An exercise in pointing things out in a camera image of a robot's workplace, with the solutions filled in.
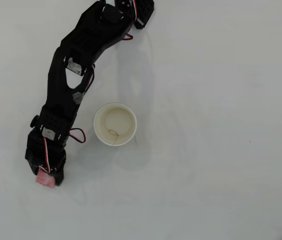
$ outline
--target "red wire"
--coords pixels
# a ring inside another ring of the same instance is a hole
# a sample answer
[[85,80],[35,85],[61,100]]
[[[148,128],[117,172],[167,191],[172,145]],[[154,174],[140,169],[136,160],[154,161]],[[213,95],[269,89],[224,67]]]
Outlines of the red wire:
[[84,143],[87,141],[86,133],[85,133],[85,131],[83,131],[81,128],[71,128],[70,131],[72,131],[72,130],[80,130],[81,133],[83,134],[84,140],[82,141],[82,140],[80,140],[79,138],[77,138],[76,136],[73,136],[72,134],[69,133],[69,136],[70,136],[71,138],[73,138],[74,140],[76,140],[77,142],[79,142],[79,143],[81,143],[81,144],[84,144]]
[[123,38],[122,41],[130,41],[130,40],[133,40],[133,36],[130,35],[130,34],[126,34],[129,38]]

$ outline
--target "white paper cup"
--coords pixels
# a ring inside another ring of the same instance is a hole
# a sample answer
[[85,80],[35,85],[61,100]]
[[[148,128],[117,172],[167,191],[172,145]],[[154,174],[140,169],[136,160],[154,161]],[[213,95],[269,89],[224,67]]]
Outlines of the white paper cup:
[[137,118],[133,111],[120,103],[108,103],[95,114],[93,128],[96,136],[106,145],[122,146],[137,131]]

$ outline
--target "robotic arm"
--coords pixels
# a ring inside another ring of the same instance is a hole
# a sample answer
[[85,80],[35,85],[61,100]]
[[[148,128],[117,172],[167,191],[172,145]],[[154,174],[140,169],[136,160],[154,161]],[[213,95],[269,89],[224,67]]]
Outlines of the robotic arm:
[[[95,2],[61,41],[48,73],[46,103],[30,125],[33,129],[25,159],[35,175],[41,169],[54,177],[57,186],[64,179],[65,146],[82,99],[94,80],[96,60],[123,40],[133,24],[137,29],[144,28],[154,11],[153,0],[112,2]],[[66,68],[82,76],[74,89],[67,85]]]

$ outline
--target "cup rim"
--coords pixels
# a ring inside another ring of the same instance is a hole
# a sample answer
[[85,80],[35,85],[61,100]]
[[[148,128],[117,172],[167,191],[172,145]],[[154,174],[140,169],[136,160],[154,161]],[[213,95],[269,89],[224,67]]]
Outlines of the cup rim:
[[[132,136],[131,136],[126,142],[123,142],[123,143],[121,143],[121,144],[109,144],[109,143],[105,142],[105,141],[99,136],[99,134],[98,134],[97,131],[96,131],[96,116],[97,116],[98,113],[99,113],[103,108],[105,108],[106,106],[108,106],[108,105],[114,105],[114,104],[115,104],[115,105],[119,105],[119,106],[124,107],[124,108],[126,108],[127,110],[129,110],[130,113],[132,114],[133,118],[134,118],[134,121],[135,121],[135,128],[134,128],[134,132],[133,132]],[[98,138],[101,142],[103,142],[104,144],[106,144],[106,145],[108,145],[108,146],[111,146],[111,147],[119,147],[119,146],[122,146],[122,145],[124,145],[124,144],[127,144],[127,143],[136,135],[137,127],[138,127],[138,123],[137,123],[137,117],[136,117],[135,113],[134,113],[134,112],[131,110],[131,108],[129,108],[128,106],[126,106],[126,105],[124,105],[124,104],[122,104],[122,103],[118,103],[118,102],[110,102],[110,103],[104,104],[103,106],[101,106],[101,107],[98,109],[98,111],[95,113],[94,118],[93,118],[93,129],[94,129],[95,135],[97,136],[97,138]]]

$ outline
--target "black robotic arm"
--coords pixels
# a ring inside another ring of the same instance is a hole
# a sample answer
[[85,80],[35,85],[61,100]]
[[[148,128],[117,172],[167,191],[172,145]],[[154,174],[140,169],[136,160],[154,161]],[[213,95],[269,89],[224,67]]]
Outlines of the black robotic arm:
[[[35,175],[41,169],[55,178],[57,186],[62,183],[66,142],[82,99],[94,80],[94,64],[107,48],[125,38],[133,24],[139,29],[145,26],[154,3],[141,1],[116,0],[115,6],[105,0],[97,1],[61,41],[48,73],[46,103],[32,120],[33,129],[27,140],[25,159]],[[141,17],[137,17],[137,8]],[[82,76],[74,89],[67,84],[66,68]]]

